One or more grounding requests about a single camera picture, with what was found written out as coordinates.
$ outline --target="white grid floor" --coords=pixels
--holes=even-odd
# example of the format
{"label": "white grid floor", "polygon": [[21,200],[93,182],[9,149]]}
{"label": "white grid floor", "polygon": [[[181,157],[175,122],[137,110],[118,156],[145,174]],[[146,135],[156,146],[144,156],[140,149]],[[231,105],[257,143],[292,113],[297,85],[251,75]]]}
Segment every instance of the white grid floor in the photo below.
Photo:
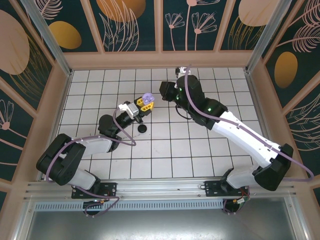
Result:
{"label": "white grid floor", "polygon": [[[246,125],[261,134],[260,124],[242,68],[193,68],[205,96],[221,101]],[[70,137],[99,134],[102,115],[132,102],[144,93],[155,97],[152,114],[125,130],[135,147],[120,144],[112,153],[81,160],[80,168],[101,179],[149,179],[222,176],[232,167],[251,166],[251,157],[227,138],[176,113],[175,105],[161,99],[161,81],[175,81],[174,68],[75,71],[58,133]],[[123,133],[119,136],[128,140]]]}

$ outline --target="purple toy piece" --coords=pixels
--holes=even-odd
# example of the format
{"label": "purple toy piece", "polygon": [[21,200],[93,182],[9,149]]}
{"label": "purple toy piece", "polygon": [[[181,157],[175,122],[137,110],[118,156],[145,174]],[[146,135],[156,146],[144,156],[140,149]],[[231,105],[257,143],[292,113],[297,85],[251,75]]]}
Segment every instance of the purple toy piece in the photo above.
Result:
{"label": "purple toy piece", "polygon": [[152,93],[145,93],[142,96],[142,100],[143,100],[143,104],[144,105],[148,105],[150,103],[152,103],[153,101],[155,101],[155,97],[152,96]]}

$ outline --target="cable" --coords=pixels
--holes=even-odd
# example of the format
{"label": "cable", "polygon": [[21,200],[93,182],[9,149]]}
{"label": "cable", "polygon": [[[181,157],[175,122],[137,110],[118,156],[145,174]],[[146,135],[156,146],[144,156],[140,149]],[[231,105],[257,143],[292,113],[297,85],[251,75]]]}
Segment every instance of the cable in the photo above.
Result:
{"label": "cable", "polygon": [[184,119],[187,119],[187,120],[192,120],[192,118],[188,118],[188,117],[186,117],[186,116],[183,116],[183,115],[178,111],[178,105],[175,105],[175,110],[176,110],[176,113],[177,113],[180,117],[182,117],[182,118],[184,118]]}
{"label": "cable", "polygon": [[274,149],[270,144],[266,143],[264,140],[262,140],[260,137],[256,136],[251,130],[247,129],[246,127],[242,126],[241,124],[238,124],[234,121],[231,121],[229,119],[225,119],[225,118],[221,118],[221,117],[216,117],[216,116],[211,116],[209,114],[206,114],[202,111],[200,111],[197,106],[192,102],[190,93],[189,93],[189,88],[188,88],[188,72],[191,68],[191,65],[189,65],[186,70],[185,70],[185,75],[184,75],[184,86],[185,86],[185,93],[186,93],[186,97],[188,98],[188,101],[190,103],[190,105],[193,107],[193,109],[200,115],[209,118],[209,119],[213,119],[216,121],[223,121],[229,124],[232,124],[234,126],[237,126],[239,129],[242,129],[243,131],[245,131],[247,134],[249,134],[250,136],[252,136],[253,138],[255,138],[256,140],[258,140],[260,143],[262,143],[265,147],[269,148],[270,150],[274,151],[275,153],[279,154],[280,156],[288,159],[289,161],[297,164],[298,166],[300,166],[301,168],[303,168],[305,171],[307,171],[310,174],[310,178],[284,178],[285,181],[295,181],[295,182],[310,182],[314,177],[314,173],[307,168],[306,166],[304,166],[303,164],[301,164],[300,162],[298,162],[297,160],[294,160],[292,157],[284,154],[283,152]]}
{"label": "cable", "polygon": [[[77,138],[77,139],[74,139],[74,140],[71,140],[70,142],[68,142],[67,144],[65,144],[59,151],[58,153],[54,156],[54,158],[52,159],[46,173],[45,173],[45,176],[46,176],[46,181],[48,183],[53,183],[54,181],[51,181],[49,180],[49,174],[50,174],[50,171],[53,167],[53,165],[55,164],[56,160],[58,159],[58,157],[60,156],[60,154],[68,147],[70,146],[71,144],[73,143],[76,143],[76,142],[82,142],[83,140],[93,140],[93,139],[108,139],[108,140],[111,140],[111,141],[114,141],[114,142],[117,142],[117,143],[120,143],[120,144],[125,144],[125,145],[128,145],[128,146],[136,146],[137,143],[136,141],[132,138],[132,136],[130,136],[120,125],[119,123],[117,122],[116,120],[116,114],[117,114],[117,111],[119,110],[119,108],[117,107],[115,109],[115,111],[113,112],[113,121],[115,123],[115,125],[120,129],[120,131],[122,131],[131,141],[132,143],[128,143],[128,142],[125,142],[125,141],[120,141],[120,140],[117,140],[117,139],[114,139],[114,138],[111,138],[111,137],[108,137],[108,136],[101,136],[101,135],[97,135],[97,136],[86,136],[86,137],[82,137],[82,138]],[[103,211],[100,211],[99,213],[97,213],[96,215],[94,216],[100,216],[104,213],[106,213],[109,209],[111,209],[118,201],[119,201],[119,197],[118,196],[102,196],[102,195],[96,195],[96,194],[93,194],[79,186],[75,186],[75,188],[79,189],[80,191],[90,195],[90,196],[93,196],[93,197],[97,197],[97,198],[100,198],[100,199],[116,199],[116,201],[114,203],[112,203],[106,210],[103,210]],[[90,208],[90,207],[93,207],[93,206],[97,206],[97,205],[101,205],[103,203],[93,203],[93,204],[90,204],[88,205],[85,210],[84,210],[84,213],[86,214],[86,216],[88,217],[88,213],[87,213],[87,209]]]}

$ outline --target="white arm segment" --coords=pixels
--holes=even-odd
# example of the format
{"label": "white arm segment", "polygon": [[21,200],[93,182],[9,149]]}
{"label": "white arm segment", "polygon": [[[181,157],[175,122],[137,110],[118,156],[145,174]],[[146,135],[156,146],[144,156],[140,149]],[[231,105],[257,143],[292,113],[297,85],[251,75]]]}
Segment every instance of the white arm segment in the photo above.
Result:
{"label": "white arm segment", "polygon": [[[105,138],[83,140],[79,143],[85,146],[85,151],[82,157],[87,157],[92,154],[107,153],[112,145],[112,141]],[[81,187],[85,190],[89,190],[93,186],[95,181],[95,176],[88,173],[87,171],[78,168],[68,184]]]}
{"label": "white arm segment", "polygon": [[[272,146],[272,148],[275,148],[279,150],[280,145],[277,143],[274,143],[263,136],[259,135],[255,131],[253,131],[251,128],[243,124],[239,119],[237,119],[232,112],[225,111],[220,118],[222,119],[228,119],[233,122],[238,123],[239,125],[249,129],[251,132],[253,132],[257,137],[264,140],[266,143]],[[270,150],[266,146],[264,146],[261,142],[259,142],[257,139],[255,139],[253,136],[249,135],[244,130],[238,128],[235,125],[232,125],[230,123],[227,123],[225,121],[217,122],[213,125],[212,130],[215,132],[227,137],[232,142],[237,144],[239,147],[241,147],[244,151],[246,151],[249,155],[252,156],[252,158],[256,161],[256,163],[261,166],[262,168],[267,167],[271,164],[270,159],[275,159],[278,155],[276,152]]]}

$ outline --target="black round puck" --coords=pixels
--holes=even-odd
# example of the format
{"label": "black round puck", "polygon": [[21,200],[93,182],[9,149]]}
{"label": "black round puck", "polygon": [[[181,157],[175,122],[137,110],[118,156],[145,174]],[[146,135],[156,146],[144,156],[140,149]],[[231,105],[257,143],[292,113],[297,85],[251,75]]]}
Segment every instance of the black round puck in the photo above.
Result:
{"label": "black round puck", "polygon": [[146,125],[141,124],[141,125],[138,126],[138,132],[139,132],[139,133],[143,134],[143,133],[145,133],[146,131],[147,131],[147,126],[146,126]]}

